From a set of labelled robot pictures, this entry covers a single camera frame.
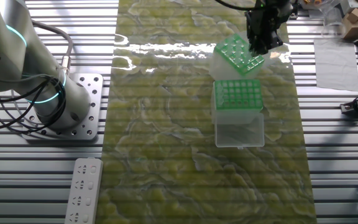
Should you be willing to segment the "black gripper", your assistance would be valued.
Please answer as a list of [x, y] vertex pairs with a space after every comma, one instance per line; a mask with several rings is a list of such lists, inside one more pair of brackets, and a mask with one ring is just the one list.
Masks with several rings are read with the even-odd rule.
[[266, 4], [261, 9], [246, 12], [247, 38], [253, 56], [264, 55], [270, 49], [282, 46], [283, 41], [277, 29], [292, 13], [292, 4]]

